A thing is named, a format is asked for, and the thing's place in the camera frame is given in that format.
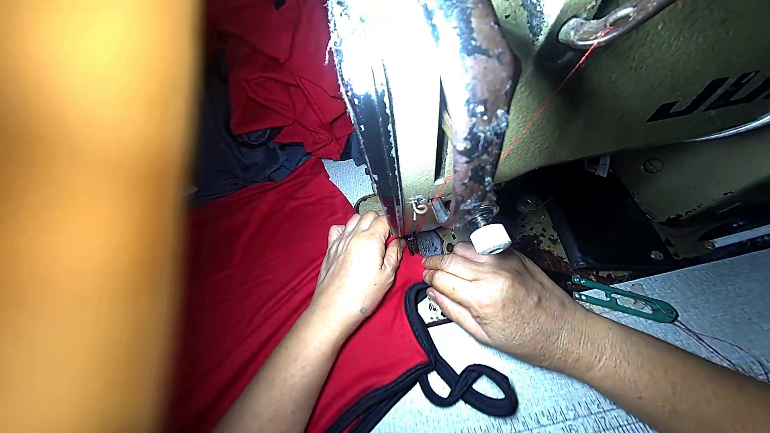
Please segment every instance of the sewing machine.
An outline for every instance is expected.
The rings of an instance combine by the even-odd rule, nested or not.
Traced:
[[[414,250],[650,274],[770,244],[765,2],[329,8],[376,200]]]

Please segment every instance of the hand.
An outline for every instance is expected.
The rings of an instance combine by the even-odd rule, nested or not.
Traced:
[[[585,358],[584,324],[591,313],[523,254],[482,256],[462,242],[423,265],[432,286],[428,296],[479,342],[559,371]]]
[[[389,233],[385,216],[373,211],[331,226],[310,308],[349,333],[372,314],[393,284],[406,245],[397,239],[386,247]]]

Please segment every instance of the white knob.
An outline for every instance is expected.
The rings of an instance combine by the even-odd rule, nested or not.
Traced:
[[[470,234],[476,252],[479,254],[497,254],[511,246],[511,237],[503,224],[489,224]]]

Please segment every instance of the red fabric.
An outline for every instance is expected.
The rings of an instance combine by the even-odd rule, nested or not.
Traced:
[[[276,10],[272,0],[209,0],[206,16],[209,49],[227,53],[231,130],[284,126],[277,142],[339,159],[353,124],[327,51],[324,1],[286,0]]]
[[[191,212],[168,430],[216,425],[310,304],[328,229],[353,212],[319,159],[282,182],[260,183]],[[367,392],[427,361],[403,306],[422,270],[418,256],[405,254],[377,311],[340,351],[307,431],[325,431]]]

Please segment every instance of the orange blurred object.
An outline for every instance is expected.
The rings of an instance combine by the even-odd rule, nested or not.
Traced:
[[[166,398],[199,5],[2,2],[0,431],[148,431]]]

